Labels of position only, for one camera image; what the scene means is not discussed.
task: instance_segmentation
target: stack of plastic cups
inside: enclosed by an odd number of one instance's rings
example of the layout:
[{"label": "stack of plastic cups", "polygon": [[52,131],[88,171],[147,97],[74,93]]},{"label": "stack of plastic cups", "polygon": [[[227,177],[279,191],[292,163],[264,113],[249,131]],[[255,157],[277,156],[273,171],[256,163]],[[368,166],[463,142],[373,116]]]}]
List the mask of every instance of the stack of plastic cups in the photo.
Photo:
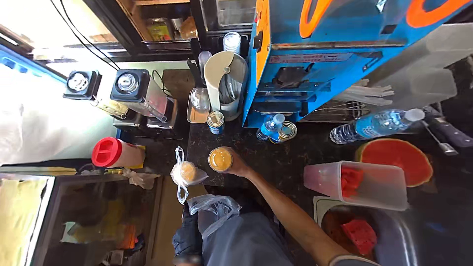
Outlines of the stack of plastic cups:
[{"label": "stack of plastic cups", "polygon": [[223,36],[223,50],[240,54],[241,37],[238,32],[232,31]]}]

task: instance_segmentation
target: watermelon slice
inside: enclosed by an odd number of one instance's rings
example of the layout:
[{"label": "watermelon slice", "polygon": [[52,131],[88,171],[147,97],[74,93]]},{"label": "watermelon slice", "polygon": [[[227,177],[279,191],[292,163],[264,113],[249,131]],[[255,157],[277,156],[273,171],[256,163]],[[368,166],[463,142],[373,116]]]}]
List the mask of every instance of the watermelon slice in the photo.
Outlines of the watermelon slice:
[{"label": "watermelon slice", "polygon": [[342,165],[342,196],[350,197],[356,195],[356,190],[363,181],[363,171]]},{"label": "watermelon slice", "polygon": [[361,255],[369,254],[377,244],[375,231],[365,220],[354,219],[341,227]]},{"label": "watermelon slice", "polygon": [[420,186],[430,180],[433,168],[416,146],[398,139],[370,141],[356,151],[356,161],[394,165],[404,170],[406,186]]}]

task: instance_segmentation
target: black glove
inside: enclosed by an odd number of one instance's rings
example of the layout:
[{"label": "black glove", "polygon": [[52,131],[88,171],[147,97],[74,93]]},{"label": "black glove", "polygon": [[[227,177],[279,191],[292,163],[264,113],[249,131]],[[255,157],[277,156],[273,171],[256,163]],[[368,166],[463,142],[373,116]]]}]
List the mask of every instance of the black glove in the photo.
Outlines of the black glove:
[{"label": "black glove", "polygon": [[199,214],[190,215],[189,205],[186,202],[182,216],[182,226],[173,237],[175,251],[173,262],[174,264],[184,262],[199,264],[202,258],[202,235],[197,224]]}]

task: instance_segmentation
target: watermelon half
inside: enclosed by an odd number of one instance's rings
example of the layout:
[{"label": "watermelon half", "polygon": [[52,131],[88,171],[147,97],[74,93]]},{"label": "watermelon half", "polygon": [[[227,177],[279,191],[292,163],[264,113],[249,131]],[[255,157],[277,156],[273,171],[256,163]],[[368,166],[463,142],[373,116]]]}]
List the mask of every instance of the watermelon half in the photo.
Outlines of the watermelon half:
[{"label": "watermelon half", "polygon": [[427,156],[416,146],[398,139],[377,139],[363,144],[356,151],[356,161],[398,166],[404,170],[408,187],[428,182],[433,174]]}]

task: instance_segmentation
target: bottle cap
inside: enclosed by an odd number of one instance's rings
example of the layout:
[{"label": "bottle cap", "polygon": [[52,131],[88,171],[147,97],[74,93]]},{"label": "bottle cap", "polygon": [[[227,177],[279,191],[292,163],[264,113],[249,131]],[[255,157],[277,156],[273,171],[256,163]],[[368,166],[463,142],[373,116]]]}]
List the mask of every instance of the bottle cap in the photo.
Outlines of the bottle cap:
[{"label": "bottle cap", "polygon": [[283,114],[276,114],[272,118],[272,120],[275,124],[282,124],[282,122],[284,122],[284,115]]},{"label": "bottle cap", "polygon": [[424,113],[424,111],[422,111],[418,108],[415,108],[415,109],[411,109],[409,111],[406,111],[406,113],[404,114],[404,117],[407,120],[411,121],[411,122],[415,122],[415,121],[419,121],[419,120],[424,119],[425,113]]}]

